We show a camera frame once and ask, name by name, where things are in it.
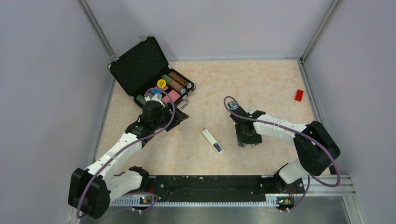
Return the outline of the blue purple battery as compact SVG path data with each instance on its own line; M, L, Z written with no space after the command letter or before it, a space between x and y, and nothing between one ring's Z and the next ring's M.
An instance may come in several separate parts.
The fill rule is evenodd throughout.
M218 143L214 143L213 146L219 154L222 154L224 152L224 149Z

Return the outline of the blue poker chip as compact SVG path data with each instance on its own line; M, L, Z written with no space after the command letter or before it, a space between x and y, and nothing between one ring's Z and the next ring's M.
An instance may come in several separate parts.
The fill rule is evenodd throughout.
M160 89L155 88L155 89L153 89L152 93L153 94L161 94L162 91Z

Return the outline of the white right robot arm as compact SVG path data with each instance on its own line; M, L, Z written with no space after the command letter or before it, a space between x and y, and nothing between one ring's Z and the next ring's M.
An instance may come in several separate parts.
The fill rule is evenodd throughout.
M295 146L297 159L276 172L274 187L277 191L287 192L294 181L308 175L327 187L340 185L340 169L335 162L340 156L340 149L322 123L293 123L276 119L261 111L255 111L252 115L241 115L236 110L230 113L238 121L247 121L256 134L275 137ZM337 180L334 184L318 178L330 165L333 165L336 171Z

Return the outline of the pink card deck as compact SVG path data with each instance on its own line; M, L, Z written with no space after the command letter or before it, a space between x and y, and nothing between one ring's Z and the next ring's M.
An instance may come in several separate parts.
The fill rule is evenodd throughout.
M171 90L168 95L165 95L162 98L162 101L167 104L170 102L170 100L172 100L174 102L174 104L176 104L176 101L181 97L181 95L175 91L175 90Z

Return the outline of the white remote control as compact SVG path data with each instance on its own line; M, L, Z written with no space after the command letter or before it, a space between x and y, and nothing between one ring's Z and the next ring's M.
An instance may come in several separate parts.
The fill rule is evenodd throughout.
M214 136L210 133L210 131L205 128L201 131L201 133L203 134L203 136L206 138L206 140L211 144L211 146L214 145L214 143L218 143L218 141L214 138Z

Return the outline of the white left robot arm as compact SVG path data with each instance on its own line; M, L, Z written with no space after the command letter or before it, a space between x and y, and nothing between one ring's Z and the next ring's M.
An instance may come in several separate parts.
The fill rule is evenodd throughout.
M188 118L172 102L148 101L114 146L87 168L72 173L68 204L77 209L77 218L88 215L98 219L115 199L132 190L146 192L150 186L146 170L132 167L121 173L120 169L155 135L170 131Z

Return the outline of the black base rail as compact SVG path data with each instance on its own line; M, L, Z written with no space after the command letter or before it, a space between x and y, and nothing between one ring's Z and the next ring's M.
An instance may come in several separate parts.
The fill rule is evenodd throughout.
M290 208L305 191L301 179L282 184L262 175L157 175L119 199L120 204L157 207L281 207Z

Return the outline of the red block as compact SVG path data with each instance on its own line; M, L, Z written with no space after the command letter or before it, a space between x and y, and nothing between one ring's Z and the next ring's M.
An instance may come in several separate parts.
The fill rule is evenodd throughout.
M303 99L303 95L304 95L304 91L303 90L301 90L301 89L298 89L297 91L296 91L296 94L295 94L295 100L296 101L298 101L298 102L301 102L302 101L302 99Z

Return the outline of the black poker chip case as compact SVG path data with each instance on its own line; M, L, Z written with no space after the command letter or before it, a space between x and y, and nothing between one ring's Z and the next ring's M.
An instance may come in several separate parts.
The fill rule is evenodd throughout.
M159 79L166 80L164 90L169 93L177 91L181 97L175 105L196 89L196 84L173 69L163 53L155 36L145 37L137 45L108 65L108 70L120 84L125 93L140 107L144 93L149 88L157 87Z

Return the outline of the yellow poker chip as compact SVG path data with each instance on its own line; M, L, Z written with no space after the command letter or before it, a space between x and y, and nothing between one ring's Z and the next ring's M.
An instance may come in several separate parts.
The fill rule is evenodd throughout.
M159 79L156 84L157 87L161 89L164 89L167 86L167 83L164 79Z

